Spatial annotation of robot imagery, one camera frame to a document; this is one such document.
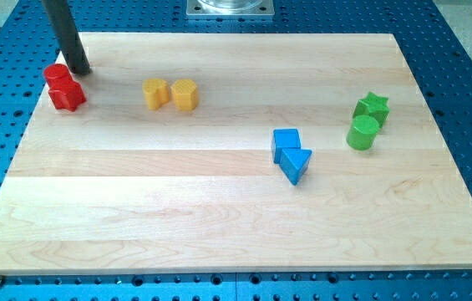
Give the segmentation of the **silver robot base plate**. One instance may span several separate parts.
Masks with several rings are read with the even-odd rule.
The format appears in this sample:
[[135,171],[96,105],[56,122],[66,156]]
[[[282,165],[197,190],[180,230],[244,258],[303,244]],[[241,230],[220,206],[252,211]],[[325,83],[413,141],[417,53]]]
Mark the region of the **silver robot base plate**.
[[187,0],[186,15],[192,17],[272,16],[273,0]]

